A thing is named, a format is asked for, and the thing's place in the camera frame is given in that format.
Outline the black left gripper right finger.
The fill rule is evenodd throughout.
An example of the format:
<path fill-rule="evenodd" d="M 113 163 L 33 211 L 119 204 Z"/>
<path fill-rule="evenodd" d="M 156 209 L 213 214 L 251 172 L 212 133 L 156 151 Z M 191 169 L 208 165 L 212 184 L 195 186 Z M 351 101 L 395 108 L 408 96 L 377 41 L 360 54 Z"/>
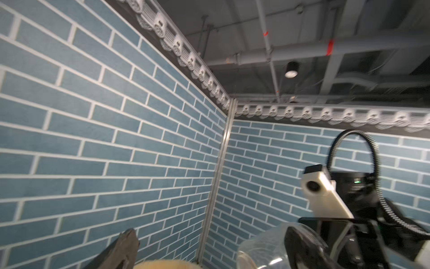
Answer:
<path fill-rule="evenodd" d="M 328 245 L 307 226 L 289 226 L 284 247 L 292 269 L 338 269 L 328 254 Z"/>

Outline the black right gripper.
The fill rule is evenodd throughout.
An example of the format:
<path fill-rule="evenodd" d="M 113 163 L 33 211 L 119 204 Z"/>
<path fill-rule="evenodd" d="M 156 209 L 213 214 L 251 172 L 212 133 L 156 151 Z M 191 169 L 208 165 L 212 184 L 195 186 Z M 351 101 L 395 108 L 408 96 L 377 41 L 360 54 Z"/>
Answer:
<path fill-rule="evenodd" d="M 302 217 L 327 244 L 329 257 L 344 269 L 388 269 L 390 263 L 373 220 Z"/>

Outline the glass jar with tea leaves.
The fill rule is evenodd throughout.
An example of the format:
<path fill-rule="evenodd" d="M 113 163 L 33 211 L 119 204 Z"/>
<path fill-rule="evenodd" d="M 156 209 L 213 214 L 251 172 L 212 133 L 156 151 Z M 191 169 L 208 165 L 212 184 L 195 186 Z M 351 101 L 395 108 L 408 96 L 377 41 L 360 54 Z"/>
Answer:
<path fill-rule="evenodd" d="M 284 236 L 289 226 L 306 226 L 300 223 L 283 223 L 243 241 L 237 251 L 238 269 L 291 269 Z"/>

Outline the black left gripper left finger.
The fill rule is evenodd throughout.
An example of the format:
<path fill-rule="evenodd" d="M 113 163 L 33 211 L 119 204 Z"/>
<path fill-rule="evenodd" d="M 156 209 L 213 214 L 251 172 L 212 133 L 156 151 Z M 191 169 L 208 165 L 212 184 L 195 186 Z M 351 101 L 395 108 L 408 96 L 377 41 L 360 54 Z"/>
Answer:
<path fill-rule="evenodd" d="M 132 269 L 140 241 L 134 229 L 128 229 L 95 257 L 84 269 Z"/>

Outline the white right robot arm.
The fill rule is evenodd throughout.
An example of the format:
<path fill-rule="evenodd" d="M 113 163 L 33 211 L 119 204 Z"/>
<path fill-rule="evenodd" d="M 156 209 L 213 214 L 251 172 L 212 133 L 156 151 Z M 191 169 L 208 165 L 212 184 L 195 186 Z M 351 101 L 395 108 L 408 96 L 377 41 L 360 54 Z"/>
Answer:
<path fill-rule="evenodd" d="M 384 212 L 373 174 L 364 172 L 329 173 L 326 167 L 307 167 L 301 178 L 302 190 L 315 217 L 358 219 L 377 222 L 385 245 L 397 255 L 427 269 L 430 241 L 397 224 Z"/>

